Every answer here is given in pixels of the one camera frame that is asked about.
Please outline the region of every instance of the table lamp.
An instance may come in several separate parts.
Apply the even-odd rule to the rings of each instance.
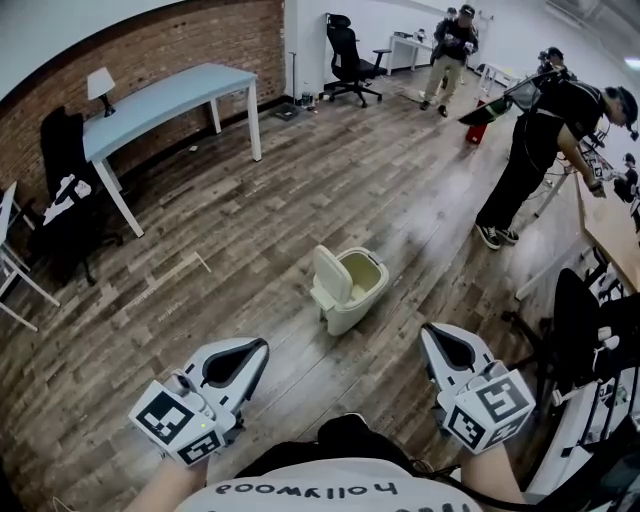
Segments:
[[[95,100],[96,98],[100,98],[102,100],[102,103],[104,103],[104,117],[109,117],[116,111],[107,99],[107,92],[113,89],[115,85],[107,68],[100,68],[87,77],[89,99]]]

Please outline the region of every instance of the black pants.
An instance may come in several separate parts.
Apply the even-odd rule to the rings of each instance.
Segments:
[[[518,118],[509,164],[478,213],[476,224],[497,229],[511,226],[522,203],[538,188],[545,172],[553,165],[558,153],[556,123],[542,114]]]
[[[281,443],[262,455],[236,478],[262,476],[276,469],[305,462],[343,458],[382,459],[397,464],[412,475],[416,472],[404,452],[381,434],[369,429],[355,415],[328,421],[318,431],[317,443]]]

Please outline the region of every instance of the desk leg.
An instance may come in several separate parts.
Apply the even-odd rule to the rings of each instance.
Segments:
[[[418,64],[418,52],[419,48],[417,46],[413,47],[413,60],[411,61],[411,71],[416,70],[416,64]]]
[[[396,40],[391,38],[391,53],[389,54],[389,61],[387,62],[387,76],[391,76],[391,69],[393,68],[393,54],[396,52]]]
[[[218,114],[218,103],[215,98],[213,98],[209,102],[209,106],[211,107],[211,116],[213,117],[213,126],[216,128],[216,133],[220,133],[222,128],[220,128],[220,114]]]
[[[109,177],[115,183],[116,189],[118,190],[118,192],[122,192],[122,185],[120,185],[120,182],[118,181],[118,178],[116,177],[116,173],[113,172],[113,169],[111,169],[111,166],[109,165],[109,161],[106,158],[102,161],[102,165],[104,165],[104,168],[109,173]]]
[[[20,264],[20,266],[22,266],[22,268],[26,269],[27,272],[31,272],[31,269],[29,268],[29,265],[27,265],[24,260],[18,256],[18,253],[16,253],[16,251],[14,251],[12,249],[12,247],[5,242],[4,243],[4,248],[7,250],[7,252],[11,255],[11,257],[16,260],[18,262],[18,264]]]
[[[105,162],[106,160],[103,160],[101,162],[93,162],[93,166],[96,168],[96,172],[98,173],[98,176],[100,176],[102,183],[104,183],[104,186],[107,189],[107,192],[109,192],[111,199],[113,199],[113,202],[116,203],[118,210],[120,210],[120,213],[122,213],[125,220],[129,223],[129,226],[131,226],[131,229],[133,229],[133,232],[136,234],[136,236],[140,238],[142,235],[144,235],[144,231],[142,231],[140,224],[138,224],[138,221],[133,216],[133,213],[131,213],[131,210],[129,210],[127,203],[125,203],[124,199],[122,199],[120,190],[118,190],[118,185],[116,184],[117,182],[114,182],[111,178],[112,173],[109,173],[109,170],[104,165]]]
[[[40,288],[34,281],[32,281],[27,274],[25,274],[22,270],[20,270],[20,267],[18,267],[18,265],[16,265],[11,258],[7,257],[7,255],[4,253],[4,251],[0,252],[0,257],[5,261],[5,263],[7,265],[9,265],[13,269],[13,271],[16,274],[18,274],[29,285],[31,285],[31,288],[33,288],[35,291],[37,291],[40,295],[42,295],[45,299],[47,299],[49,302],[51,302],[51,304],[53,304],[54,306],[60,307],[60,302],[58,302],[51,295],[49,295],[42,288]]]
[[[540,284],[540,281],[545,279],[549,274],[562,268],[562,266],[573,256],[577,256],[582,252],[584,246],[587,245],[582,233],[576,234],[576,239],[572,242],[571,246],[563,252],[554,262],[547,265],[547,267],[538,272],[531,280],[526,283],[522,288],[516,292],[516,299],[523,300],[527,297],[536,287]]]
[[[29,329],[31,329],[33,332],[38,332],[38,328],[35,325],[33,325],[30,322],[27,322],[24,318],[19,316],[17,313],[14,313],[11,309],[9,309],[7,306],[5,306],[2,302],[0,302],[0,309],[2,311],[4,311],[7,315],[13,317],[15,320],[20,322],[25,327],[28,327]]]
[[[553,198],[558,195],[558,192],[560,192],[560,189],[562,188],[562,185],[564,185],[564,182],[567,181],[568,177],[569,177],[569,175],[567,173],[565,173],[562,176],[560,176],[560,179],[558,180],[558,183],[556,183],[553,186],[553,188],[551,189],[551,192],[549,192],[549,195],[544,200],[544,203],[542,203],[542,206],[538,209],[538,211],[536,213],[534,213],[534,215],[536,217],[540,217],[542,215],[542,213],[547,209],[547,206],[549,206],[551,201],[553,201]]]
[[[260,126],[258,124],[258,96],[256,94],[255,81],[249,86],[247,96],[247,111],[249,113],[249,132],[251,133],[251,151],[256,162],[262,160],[262,148],[260,147]]]
[[[15,207],[16,211],[19,212],[20,211],[20,205],[16,202],[16,200],[13,200],[13,206]],[[35,231],[36,227],[33,224],[33,222],[31,222],[31,220],[29,219],[29,217],[27,217],[26,215],[22,216],[22,220],[25,222],[25,224],[27,226],[29,226],[29,228],[31,229],[31,231]]]

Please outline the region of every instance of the sneaker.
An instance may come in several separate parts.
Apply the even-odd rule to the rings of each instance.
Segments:
[[[496,233],[500,236],[505,242],[509,242],[510,244],[517,244],[520,237],[518,233],[516,233],[513,229],[496,229]]]
[[[476,228],[480,232],[482,240],[489,249],[493,249],[494,251],[500,249],[500,239],[496,233],[496,228],[486,228],[484,226],[479,226],[478,224],[476,224]]]

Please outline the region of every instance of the black office chair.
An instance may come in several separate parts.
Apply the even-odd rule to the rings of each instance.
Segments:
[[[331,60],[331,70],[340,80],[334,87],[341,87],[329,96],[330,101],[334,101],[336,96],[354,92],[362,100],[362,108],[367,107],[367,102],[362,95],[363,92],[373,94],[382,101],[382,94],[363,87],[360,82],[373,80],[377,76],[386,74],[387,70],[380,67],[380,61],[385,53],[391,50],[375,50],[378,59],[375,64],[363,60],[358,55],[356,46],[356,34],[349,28],[351,20],[342,14],[329,14],[327,23],[327,36],[333,47],[333,59]]]
[[[564,269],[556,286],[553,319],[543,319],[540,323],[542,337],[517,313],[503,314],[503,320],[519,327],[533,346],[533,355],[512,368],[521,370],[537,364],[538,408],[544,402],[550,380],[564,396],[574,386],[578,388],[598,380],[607,382],[622,370],[640,364],[639,319],[634,313],[640,307],[639,300],[640,296],[631,296],[600,308],[586,284],[573,271]],[[600,352],[594,366],[594,351],[602,348],[598,329],[604,326],[611,327],[614,336],[620,336],[620,344],[615,350]]]
[[[66,285],[82,263],[87,282],[93,286],[96,280],[89,271],[88,257],[104,245],[122,245],[122,237],[103,231],[106,217],[98,212],[96,201],[99,179],[84,158],[82,132],[82,115],[67,115],[64,107],[55,109],[42,122],[40,146],[49,196],[58,204],[70,197],[74,204],[47,225],[44,218],[39,219],[28,247],[32,261],[43,256],[51,259],[53,276],[61,284]],[[56,197],[60,181],[71,174],[75,179]],[[75,192],[80,180],[92,189],[82,199]]]

